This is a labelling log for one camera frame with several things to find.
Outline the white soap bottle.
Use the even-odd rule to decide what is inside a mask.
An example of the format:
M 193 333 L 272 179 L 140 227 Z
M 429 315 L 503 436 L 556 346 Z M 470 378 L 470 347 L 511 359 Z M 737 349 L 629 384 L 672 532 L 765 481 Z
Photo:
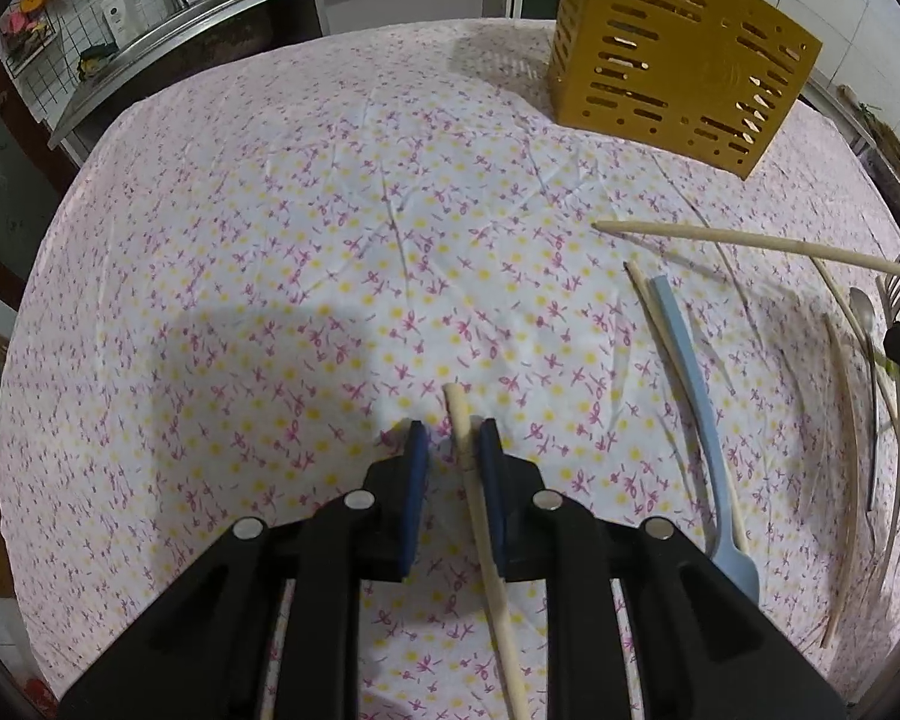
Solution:
M 100 11 L 119 50 L 134 43 L 144 31 L 134 0 L 100 0 Z

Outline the wooden board with vegetables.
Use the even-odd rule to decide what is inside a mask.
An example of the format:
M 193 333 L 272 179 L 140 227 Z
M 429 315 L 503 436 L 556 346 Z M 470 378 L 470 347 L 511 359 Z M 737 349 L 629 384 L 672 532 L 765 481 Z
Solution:
M 889 192 L 896 195 L 896 205 L 900 208 L 900 141 L 896 132 L 878 117 L 875 109 L 860 101 L 859 96 L 847 85 L 837 86 L 837 96 L 848 109 L 852 110 L 855 121 L 865 128 L 875 144 L 877 157 L 871 158 L 873 164 L 880 163 L 878 177 L 875 179 L 880 190 L 888 187 Z

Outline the black handled metal spoon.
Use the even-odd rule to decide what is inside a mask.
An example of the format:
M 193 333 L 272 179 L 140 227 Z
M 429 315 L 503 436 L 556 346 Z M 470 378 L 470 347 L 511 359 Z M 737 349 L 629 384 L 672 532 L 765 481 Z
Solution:
M 875 504 L 875 488 L 877 487 L 877 455 L 878 455 L 878 385 L 877 361 L 873 346 L 873 330 L 875 330 L 875 307 L 863 289 L 852 288 L 848 291 L 850 309 L 860 327 L 863 338 L 868 382 L 870 382 L 870 468 L 868 468 L 868 486 L 866 486 L 866 510 L 873 511 Z

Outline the long wooden chopstick top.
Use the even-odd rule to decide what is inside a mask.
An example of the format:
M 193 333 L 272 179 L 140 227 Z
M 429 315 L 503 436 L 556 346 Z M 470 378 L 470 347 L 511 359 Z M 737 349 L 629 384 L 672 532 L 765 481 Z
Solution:
M 900 277 L 899 262 L 891 262 L 891 260 L 875 257 L 875 255 L 860 254 L 854 250 L 839 249 L 832 245 L 797 241 L 797 239 L 774 238 L 774 236 L 766 236 L 766 234 L 758 234 L 758 232 L 632 220 L 595 221 L 592 227 L 595 231 L 605 232 L 605 234 L 640 234 L 640 236 L 655 236 L 656 238 L 686 239 L 686 241 L 715 242 L 716 244 L 741 245 L 741 247 L 751 247 L 751 249 L 775 250 L 775 252 L 784 252 L 784 254 L 814 257 Z

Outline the yellow slotted utensil holder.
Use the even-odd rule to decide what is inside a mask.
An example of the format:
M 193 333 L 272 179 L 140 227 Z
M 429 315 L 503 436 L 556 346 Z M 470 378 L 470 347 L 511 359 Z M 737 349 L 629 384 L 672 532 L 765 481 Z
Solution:
M 563 127 L 748 177 L 820 50 L 766 0 L 559 0 L 549 96 Z

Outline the light blue plastic spoon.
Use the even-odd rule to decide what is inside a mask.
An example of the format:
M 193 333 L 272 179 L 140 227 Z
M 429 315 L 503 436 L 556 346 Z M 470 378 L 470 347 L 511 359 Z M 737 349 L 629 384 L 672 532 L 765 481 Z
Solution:
M 685 376 L 688 389 L 689 405 L 697 422 L 697 434 L 702 454 L 707 462 L 710 486 L 713 492 L 715 507 L 715 525 L 717 538 L 713 546 L 713 564 L 720 569 L 735 587 L 741 590 L 749 600 L 759 603 L 759 572 L 751 557 L 736 546 L 733 538 L 733 500 L 731 500 L 730 480 L 725 468 L 724 456 L 720 449 L 717 421 L 710 405 L 706 381 L 702 377 L 701 367 L 697 364 L 696 351 L 692 346 L 683 314 L 671 289 L 667 277 L 655 277 L 649 283 L 650 292 L 662 312 L 663 325 L 674 344 L 674 359 L 678 371 Z

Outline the floral pink tablecloth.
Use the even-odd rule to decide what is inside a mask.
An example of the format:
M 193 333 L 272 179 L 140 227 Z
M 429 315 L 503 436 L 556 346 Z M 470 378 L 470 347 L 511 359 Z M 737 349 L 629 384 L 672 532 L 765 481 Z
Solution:
M 900 254 L 836 127 L 795 106 L 751 176 L 560 127 L 551 31 L 351 32 L 205 71 L 123 112 L 41 243 L 0 392 L 14 587 L 55 692 L 236 518 L 292 522 L 429 431 L 418 561 L 362 597 L 367 718 L 504 710 L 443 386 L 600 517 L 712 538 L 706 465 L 624 263 L 665 275 L 717 416 L 764 613 L 847 699 L 900 638 L 900 525 L 866 600 L 868 383 L 811 263 L 615 238 L 608 218 Z M 859 436 L 841 556 L 836 324 Z

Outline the wooden chopstick diagonal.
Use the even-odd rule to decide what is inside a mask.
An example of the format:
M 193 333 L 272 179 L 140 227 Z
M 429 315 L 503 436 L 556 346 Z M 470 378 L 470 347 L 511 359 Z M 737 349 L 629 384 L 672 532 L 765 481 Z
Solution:
M 848 297 L 841 291 L 841 288 L 837 286 L 836 280 L 832 278 L 831 271 L 827 270 L 824 260 L 818 259 L 818 257 L 811 257 L 811 263 L 813 263 L 816 271 L 820 273 L 820 277 L 823 278 L 827 291 L 829 291 L 831 296 L 836 300 L 841 314 L 844 316 L 844 319 L 847 320 L 850 332 L 852 332 L 852 337 L 855 338 L 860 351 L 865 355 L 866 362 L 870 364 L 871 372 L 875 374 L 875 387 L 877 387 L 877 390 L 880 392 L 881 398 L 883 399 L 884 409 L 886 410 L 886 413 L 888 413 L 889 421 L 893 424 L 898 424 L 899 411 L 898 408 L 896 408 L 894 397 L 891 395 L 891 390 L 888 388 L 889 379 L 886 377 L 886 367 L 884 367 L 884 362 L 878 361 L 877 351 L 868 346 L 868 337 L 863 331 L 859 319 L 857 319 L 857 316 L 852 312 Z

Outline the green handled metal fork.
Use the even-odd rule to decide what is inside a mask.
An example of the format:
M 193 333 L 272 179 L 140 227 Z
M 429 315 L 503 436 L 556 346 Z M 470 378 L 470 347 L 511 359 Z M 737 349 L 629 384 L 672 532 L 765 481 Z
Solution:
M 883 309 L 884 325 L 891 327 L 899 319 L 900 314 L 900 277 L 898 275 L 883 275 L 877 278 L 878 296 L 880 296 L 881 309 Z M 886 360 L 886 372 L 894 383 L 894 394 L 898 400 L 900 409 L 900 369 L 899 366 Z

